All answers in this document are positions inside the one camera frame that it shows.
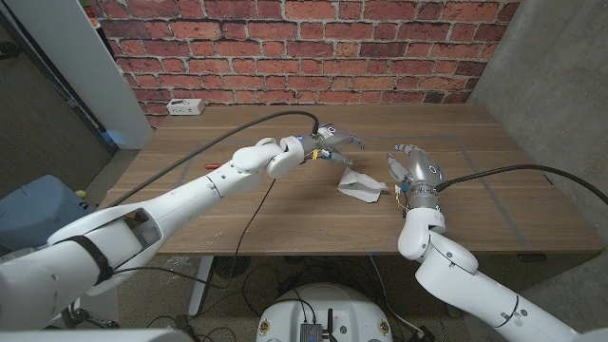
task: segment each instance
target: white paper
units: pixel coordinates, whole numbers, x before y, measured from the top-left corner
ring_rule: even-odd
[[[372,203],[380,198],[382,190],[389,189],[385,183],[376,181],[366,174],[354,172],[347,167],[338,184],[338,190],[356,199]]]

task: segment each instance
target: wooden table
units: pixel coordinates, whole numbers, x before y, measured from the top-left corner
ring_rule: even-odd
[[[393,187],[387,153],[397,143],[424,148],[447,180],[515,163],[532,162],[479,105],[316,105],[208,107],[201,116],[169,117],[112,188],[101,207],[201,143],[273,112],[307,110],[322,123],[359,136],[366,150],[341,151],[352,168]],[[310,133],[312,121],[290,116],[246,129],[196,156],[127,202],[147,200],[200,177],[208,162],[227,162],[243,146],[265,137]],[[404,155],[396,155],[404,161]],[[309,161],[278,180],[250,226],[240,255],[395,254],[404,224],[394,195],[365,203],[337,191],[345,166]],[[270,179],[256,191],[225,199],[179,230],[165,254],[227,256],[257,209]],[[604,243],[541,172],[515,171],[452,185],[441,193],[446,235],[473,253],[593,253]]]

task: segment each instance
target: gray wall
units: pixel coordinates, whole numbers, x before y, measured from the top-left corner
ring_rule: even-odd
[[[608,1],[523,1],[468,101],[484,105],[535,162],[608,193]],[[608,240],[608,207],[577,184],[550,178]],[[504,268],[488,267],[497,275]],[[604,252],[522,293],[585,332],[608,326],[607,289]],[[476,340],[494,338],[475,319],[467,323]]]

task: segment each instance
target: power strip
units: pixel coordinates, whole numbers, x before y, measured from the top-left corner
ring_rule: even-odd
[[[173,99],[167,105],[171,115],[200,115],[204,108],[201,99]]]

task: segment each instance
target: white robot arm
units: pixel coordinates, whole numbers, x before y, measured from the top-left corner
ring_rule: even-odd
[[[411,190],[399,252],[422,263],[418,282],[445,303],[473,314],[508,341],[573,341],[579,334],[519,294],[477,270],[465,247],[444,237],[444,215],[435,186],[443,177],[437,163],[413,145],[396,145],[408,155],[407,166],[389,155],[392,177]]]
[[[334,149],[363,148],[353,134],[329,124],[318,134],[266,138],[239,149],[213,172],[157,198],[107,208],[78,219],[48,240],[49,247],[0,264],[0,330],[42,329],[79,296],[113,288],[145,265],[183,225],[221,200],[257,188],[264,171],[279,179],[315,149],[333,162],[351,161]]]

